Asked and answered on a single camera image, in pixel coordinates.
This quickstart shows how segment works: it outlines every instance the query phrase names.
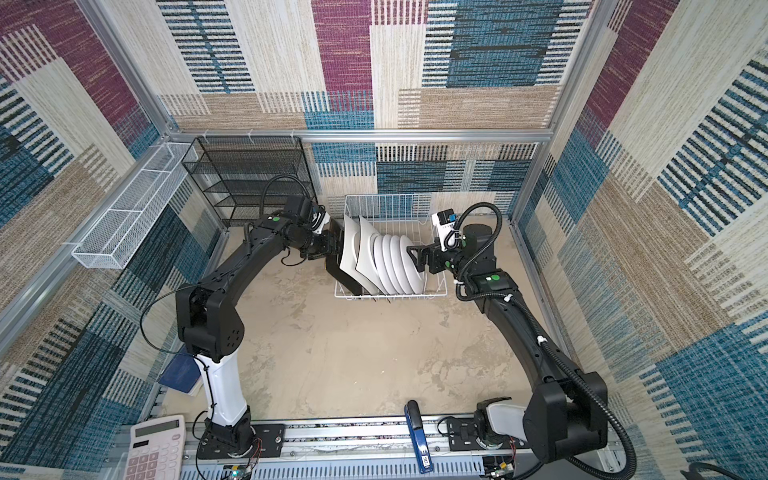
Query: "black mesh shelf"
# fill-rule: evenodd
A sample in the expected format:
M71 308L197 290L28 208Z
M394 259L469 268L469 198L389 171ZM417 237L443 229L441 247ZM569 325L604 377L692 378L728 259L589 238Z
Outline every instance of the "black mesh shelf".
M317 201L301 139L295 137L198 137L190 149L197 161L183 162L227 226L257 220L261 194L270 178L292 174ZM265 209L279 208L287 195L303 193L293 180L279 179L266 194Z

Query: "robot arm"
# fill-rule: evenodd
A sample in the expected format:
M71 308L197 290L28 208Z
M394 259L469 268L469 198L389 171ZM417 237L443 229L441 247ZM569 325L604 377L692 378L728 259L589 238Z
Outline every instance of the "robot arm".
M204 369L206 393L215 406L206 420L204 440L216 443L230 456L247 454L255 435L237 374L237 348L243 340L244 328L235 306L246 286L286 247L299 249L301 256L310 260L325 257L326 269L334 277L345 286L354 282L338 269L342 234L333 228L322 232L316 228L317 222L313 219L321 213L325 215L305 197L288 197L282 211L263 216L252 230L247 229L249 233L243 244L203 279L200 286L177 293L179 338L186 344L187 351L202 357L207 366ZM449 218L455 219L452 210L439 216L446 223ZM515 281L496 267L492 243L486 246L492 237L491 228L468 225L463 229L461 242L456 238L445 242L445 225L442 229L436 226L441 235L439 242L409 248L414 264L420 271L427 267L431 273L449 270L454 276L466 265L467 293L494 293L494 296L477 299L477 307L506 338L533 390L526 409L511 405L508 399L480 402L475 413L479 441L492 448L507 435L526 439L543 463L604 447L607 443L604 411L545 355L542 340L561 352L554 341L537 335L537 331L543 332L543 329L534 328L530 318L505 301L514 297L517 303L525 305ZM478 251L482 256L473 260ZM562 359L603 402L607 401L605 383L596 372L582 372L564 354Z

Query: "aluminum rail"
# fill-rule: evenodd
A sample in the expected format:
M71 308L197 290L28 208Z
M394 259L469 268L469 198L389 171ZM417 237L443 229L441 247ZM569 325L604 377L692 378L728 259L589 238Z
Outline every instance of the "aluminum rail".
M378 130L184 130L169 133L170 141L191 142L196 137L258 137L290 136L302 141L328 142L402 142L402 143L454 143L500 142L506 144L544 143L552 138L549 128L501 129L378 129Z

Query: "calculator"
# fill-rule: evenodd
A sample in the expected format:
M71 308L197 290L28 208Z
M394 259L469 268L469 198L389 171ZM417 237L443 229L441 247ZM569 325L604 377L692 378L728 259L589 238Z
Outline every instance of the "calculator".
M187 427L183 415L152 419L131 427L124 480L178 480Z

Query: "patterned fabric wall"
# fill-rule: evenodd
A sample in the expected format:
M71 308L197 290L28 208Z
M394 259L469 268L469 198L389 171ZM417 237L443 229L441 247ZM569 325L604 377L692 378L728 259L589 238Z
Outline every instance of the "patterned fabric wall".
M187 179L124 270L75 268L2 360L1 477L96 478L112 435L138 421L165 360L139 333L141 311L200 279L217 225ZM152 307L144 330L170 348L173 296Z
M591 0L104 0L181 128L546 127Z
M158 137L72 0L0 0L0 310Z
M334 217L351 194L431 193L461 212L487 201L511 213L536 144L304 144L318 199Z
M621 0L520 226L637 478L768 472L768 3Z

